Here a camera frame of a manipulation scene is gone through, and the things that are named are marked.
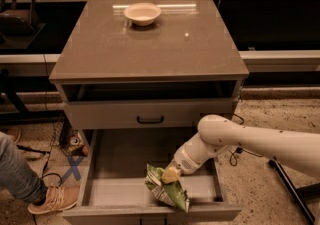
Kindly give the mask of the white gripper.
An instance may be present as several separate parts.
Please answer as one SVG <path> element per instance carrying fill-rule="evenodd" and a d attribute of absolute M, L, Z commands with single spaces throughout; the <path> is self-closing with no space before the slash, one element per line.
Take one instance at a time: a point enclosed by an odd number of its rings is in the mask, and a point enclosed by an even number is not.
<path fill-rule="evenodd" d="M 228 145 L 207 143 L 199 134 L 195 134 L 176 151 L 172 160 L 173 166 L 164 170 L 162 181 L 169 184 L 178 181 L 182 174 L 193 174 L 207 160 L 216 158 L 228 149 Z"/>

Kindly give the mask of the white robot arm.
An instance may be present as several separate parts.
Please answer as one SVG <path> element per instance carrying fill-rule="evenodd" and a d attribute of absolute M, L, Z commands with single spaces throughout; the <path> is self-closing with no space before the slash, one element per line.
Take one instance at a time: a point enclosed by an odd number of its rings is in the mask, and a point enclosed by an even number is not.
<path fill-rule="evenodd" d="M 320 178 L 319 134 L 243 126 L 218 115 L 208 115 L 199 121 L 197 133 L 176 151 L 162 181 L 168 184 L 178 181 L 182 174 L 193 174 L 229 146 L 242 147 Z"/>

